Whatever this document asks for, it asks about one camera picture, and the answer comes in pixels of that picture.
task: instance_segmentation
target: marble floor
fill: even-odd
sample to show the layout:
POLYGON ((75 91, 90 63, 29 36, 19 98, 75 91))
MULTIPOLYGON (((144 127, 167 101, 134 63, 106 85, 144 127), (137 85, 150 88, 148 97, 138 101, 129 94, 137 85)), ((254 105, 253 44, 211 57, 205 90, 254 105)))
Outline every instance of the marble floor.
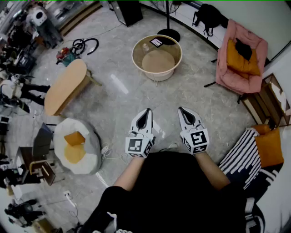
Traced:
MULTIPOLYGON (((99 40, 98 49, 88 56, 84 52, 82 59, 102 86, 88 85, 62 113, 93 125, 102 143, 110 145, 110 157, 119 157, 124 153, 125 137, 131 120, 148 107, 152 109, 154 116, 153 133, 156 144, 153 151, 176 142, 179 145, 178 151, 186 152, 179 138, 181 128, 177 114, 178 107, 185 106, 201 116, 210 135, 208 153, 215 162, 219 162, 244 129, 254 124, 252 117, 243 104, 237 104, 237 94, 220 85, 203 88, 203 85, 215 80, 216 65, 210 61, 216 58, 217 52, 201 38, 173 21, 171 28, 180 33, 183 50, 182 61, 173 76, 156 86, 138 70, 131 60, 133 46, 141 38, 156 34, 166 26, 164 16, 145 8, 142 11, 143 20, 126 27, 117 20, 114 12, 101 8, 64 38, 65 43, 61 47, 70 47, 77 38, 94 37, 99 40)), ((94 46, 94 42, 91 43, 88 51, 94 46)), ((44 51, 40 55, 33 70, 35 84, 52 84, 65 69, 62 65, 55 64, 59 49, 44 51)), ((18 111, 18 115, 12 115, 7 137, 7 154, 11 157, 15 156, 18 146, 32 145, 42 122, 62 121, 61 117, 47 116, 43 108, 35 103, 30 106, 31 114, 20 116, 24 113, 18 111)), ((125 161, 129 160, 126 156, 123 161, 120 158, 105 159, 99 171, 100 176, 108 185, 112 185, 125 169, 125 161)), ((68 201, 64 201, 63 192, 72 192, 73 202, 78 207, 78 218, 83 223, 97 206, 106 187, 96 175, 81 176, 65 172, 60 176, 65 180, 51 187, 42 183, 28 197, 38 198, 51 222, 56 227, 68 230, 77 220, 69 214, 73 207, 68 201)))

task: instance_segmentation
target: fan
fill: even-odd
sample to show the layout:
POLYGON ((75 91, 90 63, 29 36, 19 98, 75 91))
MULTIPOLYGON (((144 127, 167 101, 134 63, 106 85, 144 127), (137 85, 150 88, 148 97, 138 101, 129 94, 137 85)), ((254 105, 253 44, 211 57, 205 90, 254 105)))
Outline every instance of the fan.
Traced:
MULTIPOLYGON (((165 5, 164 5, 164 1, 151 1, 151 3, 158 9, 161 11, 165 11, 165 5)), ((180 34, 174 30, 174 29, 170 29, 170 15, 172 13, 175 13, 179 6, 181 5, 180 1, 171 1, 171 5, 170 5, 170 9, 169 9, 169 1, 166 0, 166 13, 167 13, 167 28, 166 29, 162 29, 158 32, 158 34, 160 35, 167 35, 171 38, 173 38, 174 40, 176 40, 177 42, 180 41, 180 34)), ((168 45, 173 45, 174 42, 171 40, 163 40, 164 44, 168 44, 168 45)))

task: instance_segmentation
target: round black base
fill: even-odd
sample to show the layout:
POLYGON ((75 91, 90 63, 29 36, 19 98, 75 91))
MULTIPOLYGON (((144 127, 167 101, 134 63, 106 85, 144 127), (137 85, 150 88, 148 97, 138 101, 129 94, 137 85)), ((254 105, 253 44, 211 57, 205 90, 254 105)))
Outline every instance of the round black base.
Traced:
MULTIPOLYGON (((167 35, 167 36, 173 38, 174 40, 176 40, 177 42, 179 42, 180 38, 181 38, 180 34, 174 29, 167 29, 167 28, 162 29, 158 32, 158 34, 159 35, 167 35)), ((170 40, 165 40, 165 42, 164 41, 162 41, 162 42, 166 45, 173 45, 174 44, 174 42, 170 41, 170 40)))

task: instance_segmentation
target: black backpack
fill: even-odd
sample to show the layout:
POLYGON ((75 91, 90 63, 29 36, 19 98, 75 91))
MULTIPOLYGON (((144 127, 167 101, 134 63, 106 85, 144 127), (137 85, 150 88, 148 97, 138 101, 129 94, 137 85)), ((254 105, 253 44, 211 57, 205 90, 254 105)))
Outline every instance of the black backpack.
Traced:
POLYGON ((209 4, 203 4, 200 9, 194 13, 192 25, 195 24, 195 26, 197 27, 200 21, 205 25, 204 31, 206 31, 207 33, 207 38, 209 36, 213 36, 214 27, 217 27, 219 24, 221 24, 221 26, 227 28, 228 24, 228 19, 223 16, 218 9, 209 4))

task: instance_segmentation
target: black cabinet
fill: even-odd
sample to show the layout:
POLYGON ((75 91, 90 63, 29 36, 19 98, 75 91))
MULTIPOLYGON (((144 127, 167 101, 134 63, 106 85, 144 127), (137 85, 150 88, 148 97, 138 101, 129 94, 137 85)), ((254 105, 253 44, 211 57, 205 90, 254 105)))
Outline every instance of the black cabinet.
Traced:
POLYGON ((128 27, 142 19, 139 1, 112 1, 111 5, 118 20, 128 27))

